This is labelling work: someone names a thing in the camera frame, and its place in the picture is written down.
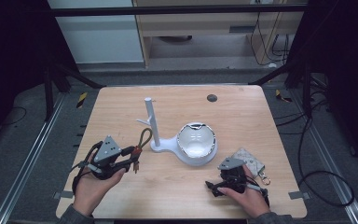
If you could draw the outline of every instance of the power cord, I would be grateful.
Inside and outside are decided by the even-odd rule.
[[[2,125],[11,125],[11,124],[18,123],[20,120],[24,119],[25,116],[27,115],[27,109],[25,109],[25,108],[22,107],[22,106],[13,106],[13,109],[20,109],[20,110],[22,110],[24,113],[22,114],[21,118],[19,118],[19,119],[17,119],[17,120],[14,120],[14,121],[11,121],[11,122],[3,123]]]
[[[266,44],[264,42],[264,39],[263,39],[263,36],[261,34],[261,29],[260,29],[260,12],[257,13],[257,19],[255,21],[255,28],[254,28],[254,31],[252,32],[252,35],[251,35],[251,48],[252,48],[252,52],[253,54],[255,55],[255,49],[253,48],[253,36],[254,36],[254,33],[256,31],[256,28],[258,29],[258,33],[260,34],[260,39],[261,39],[261,43],[263,45],[263,50],[264,50],[264,53],[266,54],[267,58],[270,60],[269,63],[260,63],[257,59],[256,59],[256,62],[258,65],[268,65],[270,63],[276,63],[276,62],[279,62],[280,60],[275,60],[275,59],[271,59],[269,57],[269,54],[267,53],[267,48],[266,48]]]
[[[298,153],[297,153],[297,162],[298,162],[298,169],[299,169],[299,172],[300,172],[300,175],[301,175],[301,179],[297,182],[298,186],[300,186],[302,183],[305,183],[308,188],[310,189],[310,191],[312,191],[318,198],[320,198],[322,201],[324,201],[325,203],[328,203],[330,205],[333,205],[335,207],[345,207],[345,206],[348,206],[350,205],[351,203],[353,203],[354,201],[354,190],[353,188],[351,187],[351,185],[348,183],[348,181],[346,181],[342,176],[340,175],[337,175],[337,174],[334,174],[332,172],[329,172],[329,171],[325,171],[325,170],[317,170],[317,171],[313,171],[313,172],[310,172],[306,175],[304,175],[303,173],[303,170],[302,170],[302,166],[301,166],[301,148],[302,148],[302,143],[303,143],[303,140],[304,140],[304,135],[305,135],[305,132],[306,132],[306,127],[308,126],[309,122],[311,122],[312,118],[307,118],[307,121],[306,121],[306,125],[304,126],[304,130],[303,130],[303,133],[301,134],[301,137],[300,137],[300,143],[299,143],[299,146],[298,146]],[[323,197],[321,194],[319,194],[308,182],[307,182],[307,178],[309,178],[310,176],[312,175],[319,175],[319,174],[327,174],[327,175],[332,175],[332,176],[335,176],[337,177],[338,179],[340,179],[342,182],[344,182],[348,188],[351,190],[351,198],[349,199],[349,201],[347,203],[334,203],[334,202],[331,202],[329,200],[327,200],[325,197]]]
[[[279,35],[275,35],[275,39],[274,39],[274,42],[272,43],[271,51],[272,51],[273,55],[275,55],[277,57],[281,57],[281,59],[280,59],[281,64],[284,65],[287,61],[287,58],[288,58],[289,52],[290,52],[290,50],[289,50],[289,35],[285,35],[283,49],[275,49],[275,45],[277,43],[278,37],[279,37]]]
[[[323,91],[316,91],[316,92],[313,92],[312,95],[317,94],[317,93],[324,93],[324,92]],[[317,103],[316,105],[313,105],[311,107],[311,111],[313,111],[318,106],[326,104],[326,102],[327,102],[326,100],[322,100],[319,103]],[[280,118],[277,118],[277,119],[288,118],[288,117],[295,116],[295,115],[298,115],[298,116],[295,117],[294,119],[291,119],[291,120],[286,121],[284,123],[277,124],[276,126],[279,127],[279,126],[283,126],[283,125],[292,123],[292,122],[304,117],[306,114],[305,113],[295,113],[295,114],[288,115],[288,116],[283,116],[283,117],[280,117]],[[304,125],[303,130],[301,132],[301,136],[300,136],[300,142],[299,142],[298,151],[297,151],[297,162],[298,162],[298,169],[299,169],[299,172],[300,172],[301,179],[297,182],[297,184],[298,184],[298,186],[301,186],[302,183],[305,183],[312,193],[314,193],[318,198],[320,198],[322,201],[324,201],[327,204],[330,204],[330,205],[335,206],[335,207],[348,206],[348,205],[350,205],[350,204],[352,204],[354,202],[354,190],[351,187],[351,185],[348,183],[348,181],[345,180],[342,176],[334,174],[334,173],[329,172],[329,171],[325,171],[325,170],[317,170],[317,171],[309,172],[308,174],[304,175],[304,172],[303,172],[303,169],[302,169],[302,164],[301,164],[301,148],[302,148],[302,144],[303,144],[303,141],[304,141],[305,132],[310,128],[311,123],[312,123],[312,117],[307,118],[306,124]],[[350,189],[351,198],[346,203],[335,203],[335,202],[331,202],[331,201],[327,200],[324,196],[322,196],[320,193],[318,193],[317,190],[315,190],[310,185],[309,182],[307,182],[307,178],[309,178],[310,176],[313,176],[313,175],[332,175],[332,176],[340,179]]]

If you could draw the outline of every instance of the wooden table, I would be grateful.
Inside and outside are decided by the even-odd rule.
[[[207,96],[215,94],[216,102]],[[151,97],[161,138],[171,138],[193,121],[208,124],[216,135],[218,151],[208,164],[193,167],[182,163],[170,152],[155,153],[144,147],[140,171],[132,169],[104,197],[94,212],[97,218],[170,219],[170,218],[247,218],[240,206],[228,197],[215,198],[205,180],[218,183],[217,166],[240,147],[246,148],[266,164],[271,184],[270,208],[277,214],[304,217],[302,199],[291,200],[288,192],[298,186],[283,149],[263,90],[259,86],[137,86],[101,89],[74,164],[84,160],[92,145],[110,134],[122,147],[139,142],[147,126],[145,97]],[[73,171],[65,186],[71,190]],[[73,199],[61,198],[60,217]]]

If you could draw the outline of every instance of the aluminum rail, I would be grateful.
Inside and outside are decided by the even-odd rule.
[[[17,200],[20,198],[22,190],[25,187],[25,184],[28,180],[29,175],[31,174],[34,165],[36,164],[37,158],[39,157],[40,152],[42,151],[43,145],[45,145],[48,135],[62,109],[62,104],[64,101],[65,94],[61,93],[57,99],[55,111],[52,114],[50,120],[46,121],[34,141],[24,164],[22,165],[19,174],[17,175],[13,185],[11,186],[6,198],[0,206],[0,224],[7,223],[11,212],[13,211],[14,206],[16,205]]]
[[[212,5],[212,6],[169,6],[169,7],[95,7],[95,8],[53,8],[30,10],[26,14],[54,17],[78,16],[123,16],[156,14],[200,14],[240,12],[298,12],[323,6],[307,4],[266,4],[266,5]]]

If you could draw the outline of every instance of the sleeve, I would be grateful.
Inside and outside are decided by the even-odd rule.
[[[62,214],[60,220],[57,224],[93,224],[93,217],[85,217],[75,210],[75,208],[70,205],[66,211]]]
[[[278,216],[276,213],[269,212],[263,214],[255,219],[257,224],[292,224],[295,223],[292,219],[292,216]]]

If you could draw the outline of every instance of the black cable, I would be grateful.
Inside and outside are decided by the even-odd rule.
[[[313,92],[313,93],[310,95],[310,97],[312,97],[313,95],[316,95],[316,94],[318,94],[318,93],[320,93],[320,94],[322,94],[322,95],[325,95],[325,91],[315,91],[315,92]]]
[[[283,51],[283,63],[286,64],[287,58],[289,57],[289,35],[286,35],[286,39],[284,41],[284,51]]]
[[[278,37],[279,37],[279,35],[275,35],[274,41],[272,42],[272,47],[271,47],[272,54],[275,56],[278,56],[278,57],[282,57],[283,54],[289,55],[289,52],[290,52],[290,50],[289,50],[289,35],[286,35],[283,49],[274,49],[275,45],[277,43]]]
[[[283,125],[292,123],[292,122],[294,122],[294,121],[296,121],[296,120],[298,120],[298,119],[301,119],[301,118],[304,117],[304,116],[305,116],[305,113],[302,113],[300,116],[297,116],[297,117],[295,117],[294,119],[290,119],[290,120],[288,120],[288,121],[286,121],[286,122],[284,122],[284,123],[276,124],[276,126],[279,127],[279,126],[283,126]]]
[[[79,167],[80,170],[79,170],[79,173],[77,175],[82,176],[81,174],[83,173],[83,169],[84,169],[84,167],[86,167],[88,165],[89,158],[90,158],[92,152],[96,148],[99,148],[102,144],[103,144],[103,141],[100,141],[99,143],[97,143],[94,146],[92,146],[91,149],[89,150],[89,152],[87,153],[86,158],[83,161],[81,161],[80,163],[76,164],[74,167],[72,167],[69,173],[71,173],[73,170],[75,170],[76,167]]]
[[[306,131],[310,128],[310,125],[311,125],[311,123],[308,126],[304,127]],[[300,133],[279,133],[279,134],[292,134],[292,135],[295,135],[295,134],[302,134],[303,132],[304,131],[302,131]]]
[[[298,162],[298,170],[300,172],[300,175],[301,175],[301,179],[300,181],[298,181],[298,186],[300,186],[302,183],[305,183],[308,188],[310,189],[310,191],[312,191],[318,198],[320,198],[322,201],[324,201],[325,203],[328,203],[330,205],[333,205],[333,206],[336,206],[336,207],[345,207],[345,206],[348,206],[350,205],[351,203],[353,203],[354,201],[354,191],[353,191],[353,188],[351,187],[351,185],[343,178],[341,177],[340,175],[337,175],[337,174],[334,174],[334,173],[331,173],[331,172],[328,172],[328,171],[313,171],[313,172],[310,172],[309,174],[307,175],[304,175],[304,172],[302,170],[302,166],[301,166],[301,148],[302,148],[302,143],[304,141],[304,135],[305,135],[305,132],[306,132],[306,127],[308,126],[309,122],[312,120],[312,118],[307,118],[307,121],[306,121],[306,125],[304,126],[304,130],[303,130],[303,133],[301,134],[301,137],[300,137],[300,142],[299,142],[299,145],[298,145],[298,153],[297,153],[297,162]],[[313,187],[310,186],[310,184],[307,182],[307,178],[312,176],[312,175],[317,175],[317,174],[329,174],[329,175],[333,175],[335,177],[338,177],[340,180],[342,180],[351,190],[351,199],[347,202],[347,203],[334,203],[334,202],[331,202],[327,199],[325,199],[325,197],[323,197],[321,194],[319,194]]]
[[[266,54],[266,56],[267,56],[267,58],[270,60],[270,62],[269,62],[269,63],[260,63],[260,62],[257,60],[257,58],[256,58],[256,62],[257,62],[258,65],[268,65],[268,64],[270,64],[270,63],[276,63],[276,62],[278,62],[279,60],[271,59],[271,58],[269,57],[268,53],[267,53],[266,44],[264,43],[263,36],[261,35],[261,30],[260,30],[260,25],[259,25],[260,22],[259,22],[259,20],[260,20],[260,12],[257,13],[257,19],[256,19],[256,21],[255,21],[255,28],[254,28],[254,30],[253,30],[253,32],[252,32],[252,34],[251,34],[251,49],[252,49],[252,51],[253,51],[253,53],[254,53],[254,56],[255,56],[255,49],[253,48],[253,36],[254,36],[255,30],[256,30],[256,27],[258,27],[258,33],[260,34],[261,43],[263,44],[264,53]]]
[[[91,171],[88,171],[88,172],[86,172],[86,173],[80,175],[79,178],[82,177],[83,175],[88,175],[88,174],[90,174],[90,173],[91,173]]]
[[[319,80],[318,78],[314,77],[312,74],[310,74],[311,79],[311,86],[316,87],[317,89],[321,91],[327,90],[327,78],[324,76],[324,81]]]
[[[15,124],[17,122],[19,122],[20,120],[24,119],[25,116],[27,115],[27,109],[25,109],[24,107],[22,106],[13,106],[13,109],[22,109],[24,111],[24,114],[21,116],[21,118],[15,120],[15,121],[12,121],[12,122],[8,122],[8,123],[3,123],[2,125],[11,125],[11,124]]]
[[[294,115],[299,115],[299,114],[304,114],[304,113],[303,112],[298,112],[298,113],[295,113],[295,114],[285,115],[285,116],[277,117],[277,118],[273,118],[273,119],[285,119],[285,118],[289,118],[289,117],[292,117]]]
[[[302,133],[278,133],[278,134],[283,134],[283,135],[297,135],[297,134],[302,134]]]
[[[249,182],[249,183],[251,183],[251,184],[253,184],[253,185],[255,185],[255,186],[260,187],[260,185],[259,185],[259,184],[255,181],[255,179],[254,179],[253,177],[251,177],[251,176],[246,175],[246,181]]]
[[[326,101],[326,100],[322,100],[322,101],[320,101],[318,104],[313,105],[313,106],[311,107],[311,110],[315,110],[316,107],[322,106],[322,105],[326,105],[326,104],[327,104],[327,101]]]

